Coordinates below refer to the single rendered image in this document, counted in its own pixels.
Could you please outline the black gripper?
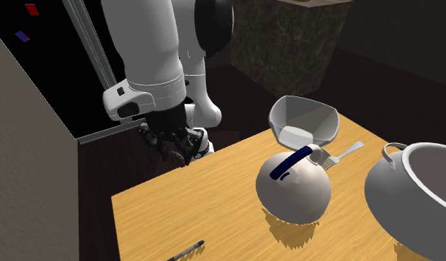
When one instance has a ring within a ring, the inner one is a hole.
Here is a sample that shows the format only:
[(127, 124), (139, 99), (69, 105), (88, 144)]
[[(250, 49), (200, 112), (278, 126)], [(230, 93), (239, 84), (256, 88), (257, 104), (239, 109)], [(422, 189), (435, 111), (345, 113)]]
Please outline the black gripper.
[(166, 161), (164, 140), (172, 142), (178, 148), (179, 151), (173, 151), (172, 154), (177, 156), (182, 166), (205, 156), (205, 129), (187, 128), (187, 115), (183, 102), (171, 109), (147, 113), (146, 122), (139, 124), (138, 132), (149, 147), (155, 148), (161, 154), (164, 162)]

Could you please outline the wooden table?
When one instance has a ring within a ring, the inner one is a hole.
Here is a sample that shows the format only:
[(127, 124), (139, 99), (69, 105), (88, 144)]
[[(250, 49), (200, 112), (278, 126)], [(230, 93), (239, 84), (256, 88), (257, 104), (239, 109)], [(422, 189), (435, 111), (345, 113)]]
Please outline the wooden table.
[(332, 197), (308, 225), (282, 222), (256, 194), (262, 164), (282, 151), (270, 130), (144, 182), (112, 198), (121, 261), (427, 261), (392, 238), (364, 195), (368, 171), (386, 141), (346, 117), (327, 151), (364, 146), (328, 172)]

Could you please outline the black and silver pen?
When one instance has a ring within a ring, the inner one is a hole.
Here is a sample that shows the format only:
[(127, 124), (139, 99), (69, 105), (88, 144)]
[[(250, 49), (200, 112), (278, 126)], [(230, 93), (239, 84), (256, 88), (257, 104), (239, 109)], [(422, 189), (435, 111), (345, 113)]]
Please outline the black and silver pen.
[(184, 249), (183, 251), (181, 251), (180, 253), (178, 253), (177, 255), (171, 257), (170, 259), (168, 259), (167, 261), (178, 261), (180, 258), (184, 257), (185, 255), (191, 253), (192, 251), (195, 251), (197, 248), (200, 248), (201, 246), (203, 246), (205, 243), (205, 240), (200, 240), (197, 243), (193, 244), (192, 246), (190, 246), (189, 248)]

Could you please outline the white angular bowl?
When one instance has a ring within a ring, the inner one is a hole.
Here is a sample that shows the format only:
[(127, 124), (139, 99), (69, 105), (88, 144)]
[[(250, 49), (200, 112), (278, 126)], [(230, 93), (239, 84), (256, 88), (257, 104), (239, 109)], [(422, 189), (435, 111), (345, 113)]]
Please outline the white angular bowl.
[(331, 143), (339, 132), (337, 109), (300, 96), (283, 96), (268, 115), (268, 123), (276, 141), (291, 150), (305, 145)]

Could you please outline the dark marble counter block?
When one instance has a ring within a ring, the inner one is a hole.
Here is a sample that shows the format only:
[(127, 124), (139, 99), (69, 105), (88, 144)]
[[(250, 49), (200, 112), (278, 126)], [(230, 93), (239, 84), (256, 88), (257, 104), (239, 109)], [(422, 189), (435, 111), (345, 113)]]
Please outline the dark marble counter block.
[(278, 97), (320, 87), (353, 0), (232, 3), (232, 66)]

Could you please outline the silver fork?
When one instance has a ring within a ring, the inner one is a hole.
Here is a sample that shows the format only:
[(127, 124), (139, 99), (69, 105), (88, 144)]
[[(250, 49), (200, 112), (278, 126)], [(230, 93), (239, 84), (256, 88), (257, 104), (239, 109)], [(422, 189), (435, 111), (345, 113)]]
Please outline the silver fork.
[(321, 163), (321, 167), (327, 171), (328, 169), (332, 168), (335, 164), (340, 162), (340, 159), (344, 156), (347, 156), (349, 153), (352, 153), (364, 146), (363, 142), (355, 142), (353, 145), (351, 145), (345, 152), (340, 154), (339, 156), (331, 156), (327, 151), (324, 151), (326, 153), (326, 157), (324, 158), (324, 161)]

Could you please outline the dark window with grey frame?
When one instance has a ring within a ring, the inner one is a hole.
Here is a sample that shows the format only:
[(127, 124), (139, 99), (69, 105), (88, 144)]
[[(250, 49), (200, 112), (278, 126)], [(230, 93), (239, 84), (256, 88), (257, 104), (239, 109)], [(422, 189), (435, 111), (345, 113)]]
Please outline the dark window with grey frame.
[(104, 90), (124, 73), (100, 0), (0, 0), (0, 39), (79, 143), (139, 125), (104, 109)]

